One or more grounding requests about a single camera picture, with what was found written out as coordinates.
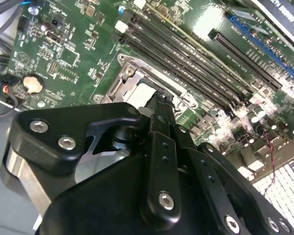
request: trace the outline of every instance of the screw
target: screw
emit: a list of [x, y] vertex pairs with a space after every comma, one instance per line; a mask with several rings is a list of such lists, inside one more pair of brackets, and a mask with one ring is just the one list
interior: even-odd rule
[[58, 145], [65, 150], [72, 150], [76, 147], [76, 142], [71, 137], [61, 137]]
[[267, 222], [269, 224], [269, 227], [274, 230], [275, 232], [279, 232], [279, 227], [277, 226], [277, 224], [271, 219], [271, 218], [267, 218]]
[[137, 114], [136, 109], [134, 109], [133, 107], [129, 107], [127, 110], [133, 115]]
[[226, 222], [226, 225], [229, 227], [229, 229], [232, 232], [234, 232], [235, 234], [239, 234], [240, 233], [240, 226], [239, 226], [239, 224], [231, 216], [227, 215], [225, 217], [225, 222]]
[[134, 69], [131, 68], [131, 67], [127, 67], [127, 68], [125, 69], [125, 74], [126, 74], [127, 76], [132, 76], [132, 75], [134, 74]]
[[285, 231], [287, 231], [288, 233], [291, 233], [290, 228], [287, 226], [286, 223], [284, 223], [284, 221], [282, 219], [279, 219], [279, 222], [280, 222], [281, 226], [284, 228]]
[[28, 8], [28, 12], [32, 15], [32, 16], [37, 16], [39, 13], [39, 9], [37, 8], [37, 6], [30, 6]]
[[30, 129], [33, 132], [44, 133], [49, 129], [49, 126], [44, 121], [35, 120], [29, 124]]
[[174, 208], [173, 199], [165, 192], [159, 194], [159, 203], [166, 210], [171, 211]]
[[186, 133], [186, 129], [183, 126], [180, 126], [179, 129], [181, 132]]
[[207, 145], [207, 149], [209, 150], [209, 152], [214, 152], [214, 149], [213, 149], [213, 147], [212, 146], [210, 146], [209, 144]]

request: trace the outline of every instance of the black pcie slot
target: black pcie slot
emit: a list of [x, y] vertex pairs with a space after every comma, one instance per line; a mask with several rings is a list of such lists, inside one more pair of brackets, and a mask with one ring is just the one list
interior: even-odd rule
[[231, 104], [231, 100], [226, 98], [225, 96], [221, 95], [218, 90], [215, 89], [213, 86], [207, 85], [207, 83], [203, 82], [202, 80], [199, 80], [198, 76], [194, 73], [189, 72], [184, 65], [180, 65], [174, 58], [168, 54], [167, 51], [163, 50], [162, 47], [159, 47], [155, 43], [150, 43], [147, 41], [147, 38], [142, 38], [141, 35], [139, 35], [136, 32], [132, 32], [132, 35], [136, 38], [136, 40], [139, 41], [140, 44], [145, 46], [149, 49], [149, 51], [153, 51], [153, 53], [162, 53], [161, 57], [164, 61], [169, 62], [174, 68], [176, 68], [183, 76], [187, 77], [188, 79], [191, 79], [195, 81], [197, 84], [199, 84], [202, 88], [204, 88], [207, 92], [213, 94], [217, 99], [224, 103]]
[[274, 91], [279, 90], [282, 85], [274, 79], [267, 71], [257, 65], [254, 61], [252, 61], [248, 56], [246, 56], [239, 48], [237, 48], [234, 44], [232, 44], [229, 40], [227, 40], [221, 33], [217, 31], [212, 31], [210, 33], [210, 38], [218, 44], [222, 49], [227, 51], [229, 54], [233, 55], [237, 58], [242, 64], [244, 64], [247, 68], [253, 71], [256, 75], [258, 75], [259, 79], [261, 79], [265, 84], [267, 84]]
[[141, 32], [141, 31], [133, 31], [132, 34], [138, 38], [141, 42], [144, 42], [144, 45], [149, 45], [150, 47], [155, 47], [157, 50], [161, 51], [164, 55], [166, 55], [170, 60], [172, 60], [175, 64], [179, 65], [179, 67], [185, 71], [185, 74], [188, 74], [188, 77], [191, 76], [193, 79], [199, 80], [204, 86], [209, 88], [213, 93], [217, 94], [224, 101], [234, 104], [234, 106], [238, 106], [239, 103], [229, 94], [225, 93], [222, 90], [218, 90], [216, 85], [207, 80], [202, 74], [201, 70], [196, 68], [196, 66], [191, 63], [188, 59], [186, 59], [183, 55], [178, 52], [172, 50], [169, 45], [160, 44], [154, 38], [149, 35]]
[[[158, 22], [160, 21], [160, 19], [158, 18], [157, 15], [155, 15], [154, 12], [152, 12], [151, 14], [148, 14], [148, 17], [150, 19], [152, 19], [153, 21], [155, 22]], [[187, 53], [186, 51], [188, 51], [188, 53], [191, 53], [191, 54], [188, 54], [191, 58], [191, 60], [193, 60], [195, 63], [197, 63], [198, 60], [200, 60], [200, 58], [206, 60], [206, 61], [211, 61], [210, 59], [208, 59], [204, 54], [203, 51], [200, 51], [200, 50], [197, 50], [195, 49], [192, 45], [190, 45], [190, 43], [188, 43], [187, 41], [185, 41], [184, 39], [182, 39], [180, 36], [174, 34], [169, 28], [167, 28], [164, 24], [160, 23], [161, 24], [161, 30], [157, 27], [157, 26], [154, 26], [150, 21], [148, 20], [145, 20], [145, 19], [141, 19], [139, 22], [144, 22], [144, 24], [149, 24], [152, 28], [155, 28], [157, 30], [158, 33], [161, 33], [161, 34], [164, 34], [167, 38], [170, 39], [170, 42], [168, 42], [169, 44], [175, 45], [175, 47], [179, 50], [183, 50], [185, 53]], [[212, 74], [215, 75], [216, 78], [219, 78], [219, 74], [217, 74], [216, 72], [213, 71], [214, 68], [210, 68], [208, 67], [208, 65], [206, 64], [203, 64], [201, 63], [203, 68], [207, 69], [207, 72], [211, 72]], [[216, 63], [213, 63], [214, 66], [218, 67], [218, 69], [220, 71], [223, 71]], [[241, 87], [244, 87], [245, 90], [247, 90], [249, 93], [253, 93], [253, 91], [251, 91], [249, 89], [249, 87], [247, 87], [245, 84], [243, 84], [239, 79], [235, 78], [235, 77], [230, 77], [228, 74], [226, 74], [226, 77], [227, 79], [229, 79], [230, 81], [236, 81], [238, 82], [238, 84], [241, 86]], [[239, 98], [241, 98], [241, 100], [244, 100], [245, 99], [245, 95], [240, 91], [238, 90], [236, 87], [234, 87], [232, 84], [228, 84], [226, 81], [224, 81], [224, 85], [228, 87], [228, 89], [230, 90], [231, 87], [233, 88], [233, 93], [237, 94], [237, 96]]]
[[125, 43], [130, 47], [134, 48], [135, 51], [139, 52], [145, 58], [149, 58], [150, 60], [154, 61], [159, 67], [163, 68], [164, 70], [170, 71], [177, 79], [187, 84], [190, 88], [198, 91], [203, 97], [207, 100], [213, 102], [216, 106], [223, 109], [226, 113], [230, 113], [230, 108], [222, 101], [218, 100], [216, 97], [211, 96], [208, 91], [202, 88], [199, 84], [195, 81], [186, 78], [178, 69], [174, 67], [169, 61], [164, 60], [158, 53], [154, 53], [153, 51], [146, 48], [144, 45], [140, 44], [137, 40], [134, 40], [131, 37], [126, 37], [121, 39], [121, 43]]
[[171, 47], [171, 50], [175, 51], [175, 53], [180, 53], [179, 57], [184, 57], [184, 62], [188, 64], [193, 64], [193, 66], [196, 66], [200, 68], [202, 71], [207, 73], [209, 76], [213, 77], [216, 82], [219, 83], [219, 85], [225, 87], [228, 89], [233, 95], [237, 96], [240, 101], [244, 101], [244, 94], [239, 91], [236, 87], [226, 82], [223, 78], [221, 78], [216, 72], [214, 72], [211, 68], [209, 68], [204, 63], [198, 63], [199, 58], [203, 58], [206, 61], [208, 61], [207, 58], [205, 58], [204, 55], [198, 55], [198, 52], [195, 49], [192, 49], [193, 53], [187, 52], [184, 47], [179, 45], [174, 39], [170, 38], [167, 34], [165, 34], [164, 31], [161, 31], [159, 28], [154, 26], [151, 22], [140, 18], [137, 22], [131, 22], [134, 27], [136, 27], [138, 30], [142, 31], [149, 31], [152, 32], [157, 37], [161, 38], [163, 41], [166, 42], [166, 44]]

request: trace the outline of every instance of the black ram slot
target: black ram slot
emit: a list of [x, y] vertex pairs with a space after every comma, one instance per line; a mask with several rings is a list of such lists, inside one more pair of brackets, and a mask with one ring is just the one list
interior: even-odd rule
[[[193, 80], [193, 81], [198, 81], [198, 76], [194, 75], [193, 73], [189, 72], [184, 65], [179, 64], [176, 62], [173, 58], [172, 55], [167, 54], [168, 52], [163, 50], [162, 47], [159, 47], [155, 43], [150, 43], [147, 41], [146, 38], [142, 38], [141, 35], [138, 35], [137, 32], [132, 32], [132, 35], [139, 40], [139, 42], [144, 45], [146, 48], [149, 48], [150, 51], [153, 51], [154, 53], [162, 52], [162, 58], [165, 61], [170, 62], [177, 70], [179, 70], [183, 75], [185, 75], [187, 78]], [[226, 98], [225, 96], [221, 95], [218, 90], [215, 89], [213, 86], [209, 86], [207, 83], [203, 82], [202, 80], [198, 82], [202, 88], [207, 90], [209, 93], [214, 94], [215, 97], [217, 97], [219, 100], [221, 100], [224, 103], [231, 103], [231, 100]]]
[[[154, 22], [159, 22], [159, 21], [160, 21], [159, 17], [158, 17], [154, 12], [151, 12], [150, 14], [148, 14], [148, 17], [149, 17], [150, 19], [152, 19]], [[158, 29], [156, 26], [154, 26], [150, 21], [145, 20], [145, 22], [148, 22], [151, 26], [155, 27], [155, 28], [157, 29], [158, 32], [160, 31], [160, 32], [162, 32], [162, 33], [164, 33], [164, 34], [168, 34], [168, 35], [170, 35], [169, 38], [170, 38], [172, 41], [176, 42], [175, 44], [177, 45], [177, 47], [180, 48], [180, 49], [183, 49], [184, 51], [187, 50], [189, 53], [191, 53], [191, 55], [194, 57], [195, 61], [198, 61], [198, 59], [200, 59], [200, 57], [203, 58], [203, 59], [206, 60], [206, 61], [211, 61], [211, 59], [209, 59], [209, 58], [207, 57], [208, 55], [207, 55], [204, 51], [200, 50], [199, 48], [198, 48], [198, 49], [195, 49], [190, 43], [188, 43], [187, 41], [185, 41], [184, 39], [182, 39], [180, 36], [174, 34], [174, 33], [173, 33], [169, 28], [167, 28], [167, 26], [165, 26], [164, 24], [160, 23], [160, 24], [161, 24], [161, 30], [160, 30], [160, 29]], [[223, 69], [221, 69], [216, 63], [212, 62], [212, 64], [213, 64], [214, 66], [218, 67], [218, 69], [219, 69], [220, 71], [223, 72]], [[249, 87], [246, 86], [246, 84], [242, 83], [241, 80], [239, 80], [238, 78], [236, 78], [236, 77], [230, 77], [230, 76], [229, 76], [228, 74], [226, 74], [226, 73], [225, 73], [225, 75], [226, 75], [227, 79], [229, 79], [229, 80], [231, 80], [231, 81], [235, 80], [236, 82], [238, 82], [238, 84], [239, 84], [241, 87], [243, 87], [244, 89], [246, 89], [249, 93], [251, 93], [251, 94], [253, 93], [253, 91], [251, 91], [251, 90], [249, 89]], [[241, 91], [237, 91], [237, 92], [240, 93], [243, 97], [245, 96]]]
[[240, 99], [240, 101], [244, 101], [245, 95], [241, 91], [239, 91], [236, 87], [234, 87], [233, 85], [231, 85], [227, 81], [225, 81], [223, 78], [221, 78], [220, 75], [218, 75], [216, 72], [214, 72], [206, 64], [198, 63], [200, 58], [202, 58], [206, 61], [209, 61], [208, 58], [206, 58], [204, 55], [199, 55], [198, 52], [194, 49], [192, 50], [193, 53], [190, 53], [190, 51], [187, 52], [184, 47], [179, 45], [174, 39], [170, 38], [169, 35], [167, 35], [164, 31], [161, 31], [158, 27], [154, 26], [151, 22], [149, 22], [143, 18], [139, 18], [138, 21], [135, 21], [135, 23], [132, 22], [132, 24], [138, 30], [148, 30], [148, 31], [152, 32], [153, 34], [155, 34], [157, 37], [161, 38], [163, 41], [165, 41], [167, 43], [167, 45], [170, 45], [174, 51], [180, 52], [181, 54], [183, 54], [184, 57], [188, 58], [197, 67], [201, 68], [203, 71], [205, 71], [210, 76], [212, 76], [215, 80], [220, 82], [221, 85], [226, 87], [229, 91], [231, 91], [232, 94], [236, 95]]
[[149, 58], [150, 60], [156, 62], [164, 70], [172, 72], [172, 74], [174, 74], [177, 79], [186, 83], [189, 87], [193, 88], [194, 90], [198, 91], [203, 97], [213, 102], [216, 106], [223, 109], [226, 113], [231, 113], [231, 109], [225, 103], [218, 100], [216, 97], [211, 96], [208, 91], [206, 91], [204, 88], [200, 86], [200, 84], [197, 84], [195, 81], [186, 78], [178, 69], [174, 67], [173, 64], [171, 64], [169, 61], [165, 61], [163, 57], [160, 56], [158, 53], [151, 51], [150, 49], [140, 44], [137, 40], [134, 40], [130, 37], [128, 37], [124, 43], [126, 43], [130, 47], [135, 48], [135, 50], [141, 53], [145, 58]]
[[190, 59], [188, 59], [184, 54], [179, 53], [175, 48], [171, 47], [166, 43], [166, 41], [160, 39], [159, 37], [150, 36], [152, 32], [148, 32], [147, 29], [144, 31], [137, 30], [135, 25], [130, 24], [130, 27], [135, 31], [133, 32], [136, 37], [143, 39], [150, 45], [153, 45], [158, 50], [161, 50], [164, 54], [169, 56], [174, 62], [180, 65], [180, 67], [184, 68], [188, 71], [194, 78], [199, 79], [201, 82], [205, 84], [205, 86], [209, 87], [211, 90], [213, 90], [218, 96], [222, 97], [223, 99], [227, 100], [227, 102], [234, 104], [235, 107], [239, 106], [239, 102], [236, 100], [236, 96], [232, 94], [234, 97], [229, 95], [227, 93], [227, 90], [223, 90], [220, 87], [220, 84], [217, 85], [213, 82], [209, 81], [207, 77], [210, 75], [206, 73], [203, 69], [200, 69], [198, 65], [196, 65], [194, 62], [192, 62]]
[[169, 51], [170, 47], [166, 44], [160, 44], [158, 43], [156, 40], [154, 40], [152, 37], [150, 37], [147, 34], [144, 34], [141, 31], [133, 31], [132, 34], [138, 38], [141, 42], [144, 42], [144, 45], [148, 45], [148, 48], [156, 48], [157, 50], [161, 51], [164, 55], [167, 56], [168, 59], [170, 59], [171, 61], [173, 61], [174, 63], [176, 63], [177, 65], [179, 65], [179, 67], [182, 69], [181, 71], [184, 74], [187, 74], [188, 77], [190, 77], [193, 80], [200, 80], [200, 82], [202, 83], [203, 86], [209, 88], [209, 90], [212, 93], [215, 93], [219, 96], [220, 99], [222, 99], [224, 102], [228, 102], [231, 104], [234, 104], [234, 106], [238, 106], [239, 103], [237, 100], [235, 100], [233, 97], [231, 97], [229, 94], [225, 93], [222, 90], [218, 90], [216, 89], [216, 85], [214, 85], [212, 82], [208, 81], [205, 77], [203, 77], [201, 74], [199, 74], [198, 69], [196, 69], [196, 67], [192, 68], [189, 63], [189, 60], [187, 60], [184, 56], [182, 56], [181, 54], [179, 54], [179, 56], [177, 55], [177, 52], [174, 52], [174, 50]]
[[237, 58], [243, 65], [253, 71], [256, 75], [258, 75], [259, 79], [261, 79], [274, 91], [277, 91], [282, 87], [282, 85], [278, 81], [276, 81], [274, 77], [272, 77], [267, 71], [265, 71], [254, 61], [252, 61], [248, 56], [244, 54], [244, 52], [242, 52], [239, 48], [237, 48], [234, 44], [227, 40], [221, 33], [213, 30], [210, 33], [210, 38], [218, 46], [227, 51], [229, 54], [233, 55], [233, 57]]

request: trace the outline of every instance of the pcie slot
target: pcie slot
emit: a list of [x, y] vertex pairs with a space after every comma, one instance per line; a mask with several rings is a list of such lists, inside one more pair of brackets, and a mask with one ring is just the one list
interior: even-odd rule
[[257, 38], [255, 38], [249, 31], [249, 29], [241, 24], [237, 18], [233, 15], [226, 16], [228, 20], [235, 25], [242, 33], [244, 33], [256, 46], [258, 46], [263, 52], [265, 52], [272, 60], [274, 60], [279, 66], [281, 66], [290, 76], [294, 77], [294, 70], [286, 66], [282, 60], [277, 57], [267, 46], [265, 46], [262, 42], [260, 42]]
[[213, 93], [217, 94], [224, 101], [234, 104], [234, 106], [238, 106], [239, 103], [229, 94], [221, 90], [220, 87], [216, 87], [215, 84], [210, 82], [204, 76], [207, 74], [202, 74], [202, 71], [199, 70], [193, 63], [191, 63], [188, 59], [184, 57], [182, 54], [178, 54], [176, 51], [172, 50], [167, 44], [160, 44], [153, 37], [150, 37], [148, 34], [145, 34], [141, 31], [133, 31], [132, 34], [139, 38], [145, 45], [149, 45], [148, 47], [155, 47], [157, 50], [161, 51], [164, 55], [169, 57], [174, 63], [180, 66], [183, 69], [183, 73], [187, 74], [188, 77], [192, 79], [200, 80], [200, 82], [209, 88]]
[[219, 83], [219, 86], [225, 87], [229, 92], [235, 95], [240, 101], [244, 100], [244, 94], [241, 91], [239, 91], [236, 87], [232, 86], [230, 83], [228, 83], [223, 78], [221, 78], [216, 72], [212, 71], [212, 69], [209, 68], [204, 63], [198, 63], [200, 59], [209, 61], [208, 58], [205, 58], [204, 55], [199, 55], [199, 52], [195, 50], [194, 48], [191, 48], [189, 45], [188, 45], [189, 51], [186, 51], [185, 45], [179, 44], [178, 42], [176, 42], [176, 39], [174, 40], [174, 38], [170, 37], [170, 36], [173, 37], [173, 33], [171, 31], [166, 30], [166, 32], [164, 32], [163, 30], [160, 30], [157, 26], [152, 24], [150, 21], [147, 21], [146, 19], [143, 19], [135, 15], [133, 15], [133, 18], [132, 18], [132, 25], [136, 27], [138, 30], [152, 32], [158, 38], [161, 38], [163, 41], [166, 42], [165, 45], [167, 45], [168, 47], [169, 46], [171, 47], [171, 50], [175, 51], [175, 53], [177, 52], [180, 53], [180, 55], [178, 55], [179, 58], [184, 57], [184, 63], [187, 63], [192, 68], [194, 67], [200, 68], [202, 70], [202, 73], [203, 72], [206, 73], [206, 74], [203, 74], [204, 76], [207, 76], [207, 75], [211, 76], [216, 82]]
[[164, 58], [158, 53], [155, 53], [154, 51], [148, 49], [131, 37], [121, 39], [121, 43], [129, 45], [130, 47], [134, 48], [135, 51], [141, 53], [145, 58], [149, 58], [150, 60], [154, 61], [159, 67], [163, 68], [164, 70], [170, 71], [173, 75], [176, 76], [178, 80], [184, 82], [195, 91], [198, 91], [203, 97], [213, 102], [216, 106], [223, 109], [226, 113], [231, 112], [228, 105], [218, 100], [215, 96], [210, 95], [210, 93], [206, 91], [203, 87], [201, 87], [200, 84], [184, 76], [172, 62], [170, 62], [169, 60], [164, 60]]
[[227, 51], [229, 54], [237, 58], [243, 65], [253, 71], [258, 78], [261, 79], [265, 84], [271, 87], [274, 91], [279, 90], [282, 85], [274, 79], [267, 71], [257, 65], [248, 56], [246, 56], [239, 48], [227, 40], [221, 33], [212, 31], [210, 38], [222, 49]]

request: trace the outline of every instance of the electrolytic capacitor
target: electrolytic capacitor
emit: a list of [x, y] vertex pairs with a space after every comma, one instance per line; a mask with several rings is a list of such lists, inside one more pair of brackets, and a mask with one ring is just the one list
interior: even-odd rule
[[279, 122], [278, 127], [283, 132], [289, 132], [290, 129], [288, 128], [288, 124], [284, 122]]
[[255, 113], [259, 118], [263, 118], [266, 115], [266, 112], [260, 107], [255, 109]]
[[218, 124], [214, 125], [214, 129], [215, 129], [215, 132], [216, 132], [217, 135], [220, 135], [220, 134], [223, 133], [223, 130], [222, 130], [221, 126], [218, 125]]
[[270, 118], [267, 119], [267, 124], [270, 126], [271, 130], [275, 130], [277, 128], [274, 121], [272, 119], [270, 119]]
[[248, 139], [247, 138], [246, 139], [242, 139], [242, 145], [244, 147], [248, 147], [249, 146], [249, 142], [248, 142]]
[[253, 112], [248, 115], [248, 118], [251, 121], [251, 123], [256, 123], [259, 121], [259, 117], [257, 117], [257, 115]]
[[49, 22], [45, 22], [40, 26], [40, 29], [42, 32], [46, 32], [51, 28], [52, 28], [52, 24], [50, 24]]
[[226, 154], [226, 149], [225, 149], [225, 147], [222, 144], [219, 145], [219, 151], [220, 151], [220, 153], [222, 155], [225, 155]]
[[210, 128], [210, 130], [207, 131], [207, 137], [210, 141], [214, 141], [216, 139], [215, 131], [213, 128]]
[[255, 131], [258, 135], [260, 135], [260, 136], [262, 136], [262, 135], [264, 134], [264, 132], [265, 132], [265, 128], [264, 128], [264, 126], [261, 125], [261, 124], [256, 124], [256, 125], [254, 125], [254, 126], [253, 126], [253, 129], [254, 129], [254, 131]]

